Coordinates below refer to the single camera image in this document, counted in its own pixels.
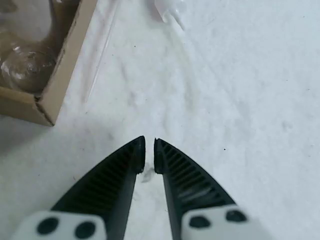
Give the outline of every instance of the glass object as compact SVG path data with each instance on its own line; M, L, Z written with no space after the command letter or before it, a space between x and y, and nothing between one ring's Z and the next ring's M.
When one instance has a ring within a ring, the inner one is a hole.
M61 44L51 0L0 1L0 75L5 87L40 94Z

